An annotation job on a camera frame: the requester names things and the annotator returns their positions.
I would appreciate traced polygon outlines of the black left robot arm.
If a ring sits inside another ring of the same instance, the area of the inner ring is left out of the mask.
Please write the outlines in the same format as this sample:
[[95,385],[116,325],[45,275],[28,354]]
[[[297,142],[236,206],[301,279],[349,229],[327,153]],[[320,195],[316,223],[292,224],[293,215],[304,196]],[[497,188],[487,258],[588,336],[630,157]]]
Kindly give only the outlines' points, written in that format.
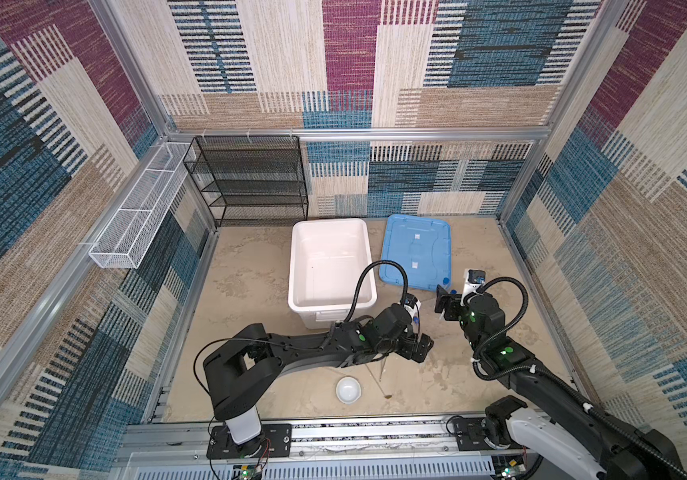
[[[391,266],[401,274],[399,302],[375,317],[355,318],[365,278],[379,266]],[[283,375],[369,364],[391,354],[423,363],[433,339],[421,333],[421,326],[413,321],[418,317],[419,306],[409,294],[405,268],[393,260],[377,260],[361,272],[345,319],[333,323],[327,332],[285,336],[267,332],[264,324],[251,324],[234,337],[213,341],[216,350],[195,360],[195,378],[209,395],[214,418],[224,424],[233,444],[253,446],[266,437],[258,402]]]

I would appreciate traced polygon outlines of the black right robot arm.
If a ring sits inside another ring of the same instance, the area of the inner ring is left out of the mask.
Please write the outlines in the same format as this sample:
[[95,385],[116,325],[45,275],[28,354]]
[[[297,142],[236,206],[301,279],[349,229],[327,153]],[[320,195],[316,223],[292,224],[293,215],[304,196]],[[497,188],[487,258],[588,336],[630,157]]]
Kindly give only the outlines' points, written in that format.
[[[511,321],[489,292],[503,282],[521,292],[521,307]],[[437,288],[435,312],[461,326],[473,349],[475,376],[511,390],[485,410],[487,443],[493,448],[517,443],[575,479],[687,479],[667,436],[611,415],[509,337],[528,307],[527,288],[511,277],[485,282],[477,272],[461,293]]]

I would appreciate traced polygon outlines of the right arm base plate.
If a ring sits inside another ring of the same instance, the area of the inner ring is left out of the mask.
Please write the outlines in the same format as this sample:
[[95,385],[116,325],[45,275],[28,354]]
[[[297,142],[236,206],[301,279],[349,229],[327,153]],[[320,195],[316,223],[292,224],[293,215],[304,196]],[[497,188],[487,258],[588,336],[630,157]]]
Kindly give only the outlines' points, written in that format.
[[461,452],[521,449],[521,445],[511,439],[493,440],[485,426],[485,417],[454,415],[445,422],[445,430]]

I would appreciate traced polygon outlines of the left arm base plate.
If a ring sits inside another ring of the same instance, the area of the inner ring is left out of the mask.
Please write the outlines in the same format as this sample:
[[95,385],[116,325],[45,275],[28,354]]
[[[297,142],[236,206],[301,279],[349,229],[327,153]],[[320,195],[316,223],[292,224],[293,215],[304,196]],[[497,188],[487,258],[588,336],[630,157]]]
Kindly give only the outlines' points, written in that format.
[[226,426],[214,427],[207,450],[209,460],[285,458],[290,456],[293,426],[289,423],[263,424],[252,440],[237,444]]

